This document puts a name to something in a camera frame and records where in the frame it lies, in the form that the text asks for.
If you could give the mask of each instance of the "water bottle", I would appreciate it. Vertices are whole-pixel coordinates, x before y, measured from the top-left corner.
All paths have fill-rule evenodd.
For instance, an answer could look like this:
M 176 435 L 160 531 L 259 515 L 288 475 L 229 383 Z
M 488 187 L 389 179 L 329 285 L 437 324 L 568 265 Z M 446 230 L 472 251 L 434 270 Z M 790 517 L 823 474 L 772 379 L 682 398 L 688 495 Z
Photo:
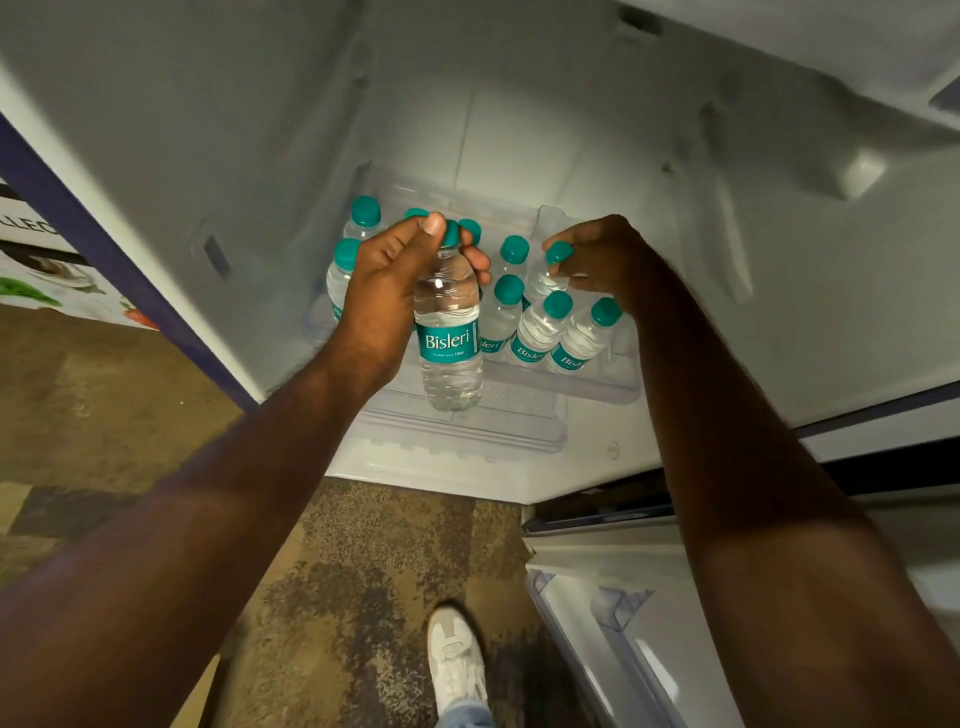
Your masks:
M 345 237 L 333 249 L 333 262 L 326 269 L 326 293 L 333 306 L 333 315 L 337 321 L 344 315 L 344 301 L 347 299 L 347 286 L 353 268 L 357 262 L 357 251 L 360 250 L 360 241 Z
M 459 245 L 460 227 L 448 220 L 444 243 L 414 288 L 423 389 L 427 401 L 443 412 L 472 407 L 483 383 L 480 292 Z
M 366 240 L 387 226 L 380 221 L 380 203 L 370 195 L 361 195 L 350 206 L 350 220 L 344 225 L 344 237 Z
M 490 275 L 493 283 L 508 274 L 520 280 L 527 279 L 527 255 L 530 254 L 530 243 L 519 235 L 508 235 L 500 246 L 500 255 L 491 262 Z
M 554 291 L 543 301 L 534 303 L 520 316 L 510 351 L 524 364 L 537 364 L 560 341 L 564 319 L 573 308 L 573 299 L 566 291 Z
M 547 268 L 573 255 L 573 246 L 558 240 L 550 246 L 546 257 L 534 263 L 527 274 L 527 284 L 523 288 L 523 308 L 529 308 L 532 303 L 543 301 L 553 291 L 565 291 L 569 279 L 552 277 Z
M 578 311 L 566 324 L 560 343 L 550 352 L 546 368 L 551 372 L 576 372 L 604 350 L 613 338 L 613 325 L 623 311 L 612 298 L 603 298 L 589 311 Z
M 493 287 L 493 295 L 480 303 L 480 351 L 494 354 L 503 349 L 514 335 L 516 322 L 523 309 L 523 281 L 513 274 L 501 276 Z
M 480 227 L 480 223 L 476 220 L 470 220 L 468 217 L 465 217 L 459 223 L 461 228 L 466 228 L 470 231 L 470 234 L 473 236 L 473 245 L 477 248 L 480 247 L 480 237 L 483 235 L 483 228 Z

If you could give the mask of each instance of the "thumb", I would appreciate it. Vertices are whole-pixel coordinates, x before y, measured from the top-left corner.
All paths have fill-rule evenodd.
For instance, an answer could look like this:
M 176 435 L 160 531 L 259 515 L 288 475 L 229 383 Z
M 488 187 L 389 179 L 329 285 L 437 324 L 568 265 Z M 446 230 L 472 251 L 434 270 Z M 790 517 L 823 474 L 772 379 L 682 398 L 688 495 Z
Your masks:
M 431 212 L 427 216 L 422 227 L 394 260 L 392 267 L 403 279 L 413 282 L 417 274 L 437 254 L 444 242 L 447 225 L 456 223 L 447 223 L 439 212 Z

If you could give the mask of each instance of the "teal bottle cap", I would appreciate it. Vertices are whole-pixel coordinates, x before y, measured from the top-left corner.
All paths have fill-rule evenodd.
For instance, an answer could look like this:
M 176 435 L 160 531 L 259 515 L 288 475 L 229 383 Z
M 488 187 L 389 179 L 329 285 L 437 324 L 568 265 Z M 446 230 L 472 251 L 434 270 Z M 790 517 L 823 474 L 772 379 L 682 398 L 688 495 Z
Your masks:
M 530 243 L 519 235 L 508 235 L 500 246 L 500 257 L 511 265 L 519 265 L 530 254 Z
M 460 226 L 452 220 L 446 221 L 446 232 L 441 248 L 455 248 L 460 245 Z
M 342 271 L 353 273 L 357 264 L 357 252 L 360 250 L 360 241 L 356 238 L 345 237 L 333 249 L 333 262 Z
M 517 305 L 523 296 L 523 281 L 510 273 L 501 276 L 493 287 L 493 294 L 504 305 Z
M 566 291 L 554 291 L 543 300 L 543 310 L 552 319 L 565 319 L 571 308 L 573 299 Z
M 466 228 L 470 231 L 470 234 L 473 235 L 473 245 L 480 245 L 480 236 L 483 234 L 483 228 L 480 227 L 480 223 L 465 217 L 460 221 L 460 227 Z
M 380 224 L 380 203 L 370 195 L 361 195 L 350 206 L 350 217 L 361 228 Z
M 601 327 L 613 326 L 622 315 L 623 311 L 620 310 L 620 305 L 609 297 L 600 299 L 590 309 L 590 316 L 593 317 L 593 321 Z
M 546 252 L 546 263 L 547 265 L 553 265 L 554 263 L 559 263 L 561 260 L 566 260 L 571 255 L 573 255 L 573 246 L 569 243 L 564 243 L 563 240 L 558 240 L 551 245 L 550 250 Z

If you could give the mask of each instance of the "white refrigerator wall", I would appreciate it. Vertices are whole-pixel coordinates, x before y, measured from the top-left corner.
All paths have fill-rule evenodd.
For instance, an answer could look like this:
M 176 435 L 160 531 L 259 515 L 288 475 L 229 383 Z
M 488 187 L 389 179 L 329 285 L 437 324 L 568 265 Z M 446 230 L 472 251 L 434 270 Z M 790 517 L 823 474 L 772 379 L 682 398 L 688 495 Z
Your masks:
M 367 161 L 628 216 L 791 424 L 960 378 L 955 138 L 799 66 L 673 24 L 641 40 L 606 0 L 4 17 L 5 115 L 257 399 L 310 354 L 303 314 Z M 658 462 L 642 400 L 571 400 L 567 428 L 506 480 L 471 471 L 529 502 Z M 354 442 L 336 463 L 415 485 L 417 459 Z

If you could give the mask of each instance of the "foot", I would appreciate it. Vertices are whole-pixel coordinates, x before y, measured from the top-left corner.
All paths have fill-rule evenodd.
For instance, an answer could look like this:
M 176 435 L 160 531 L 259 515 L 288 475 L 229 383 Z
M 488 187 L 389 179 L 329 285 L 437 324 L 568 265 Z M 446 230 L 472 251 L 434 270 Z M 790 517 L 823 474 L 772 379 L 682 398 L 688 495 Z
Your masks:
M 427 625 L 430 675 L 437 694 L 437 715 L 464 700 L 487 702 L 487 679 L 480 643 L 454 607 L 440 607 Z

